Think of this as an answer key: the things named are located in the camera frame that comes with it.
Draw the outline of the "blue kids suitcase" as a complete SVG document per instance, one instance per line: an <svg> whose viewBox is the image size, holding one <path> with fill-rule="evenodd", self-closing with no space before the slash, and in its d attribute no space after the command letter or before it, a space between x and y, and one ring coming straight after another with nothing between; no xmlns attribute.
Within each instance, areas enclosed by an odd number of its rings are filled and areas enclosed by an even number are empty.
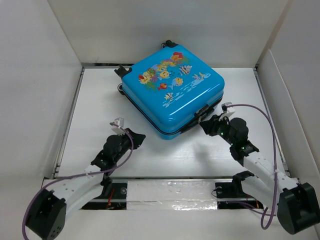
<svg viewBox="0 0 320 240"><path fill-rule="evenodd" d="M129 68L119 65L115 73L121 78L118 91L165 140L196 126L215 110L224 94L223 77L171 40Z"/></svg>

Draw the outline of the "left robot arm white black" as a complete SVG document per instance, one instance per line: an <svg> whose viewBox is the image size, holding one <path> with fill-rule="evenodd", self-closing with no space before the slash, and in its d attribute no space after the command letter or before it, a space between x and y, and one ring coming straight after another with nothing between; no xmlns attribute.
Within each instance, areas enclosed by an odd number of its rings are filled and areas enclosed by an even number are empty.
<svg viewBox="0 0 320 240"><path fill-rule="evenodd" d="M27 229L42 240L54 240L62 232L66 220L90 200L111 194L110 175L121 167L119 160L130 157L146 136L129 128L115 127L120 134L110 135L102 150L80 174L57 178L44 185L30 201L23 220L22 235Z"/></svg>

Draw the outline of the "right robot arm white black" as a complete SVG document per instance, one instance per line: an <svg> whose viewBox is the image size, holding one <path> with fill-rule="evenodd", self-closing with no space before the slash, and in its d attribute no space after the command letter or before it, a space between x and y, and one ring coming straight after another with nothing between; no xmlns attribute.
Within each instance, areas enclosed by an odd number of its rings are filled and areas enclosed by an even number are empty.
<svg viewBox="0 0 320 240"><path fill-rule="evenodd" d="M233 159L246 169L233 177L237 180L231 184L235 196L247 194L257 199L291 235L320 222L320 207L314 188L277 170L249 141L245 120L213 115L200 122L200 126L206 135L220 136L225 140L230 145Z"/></svg>

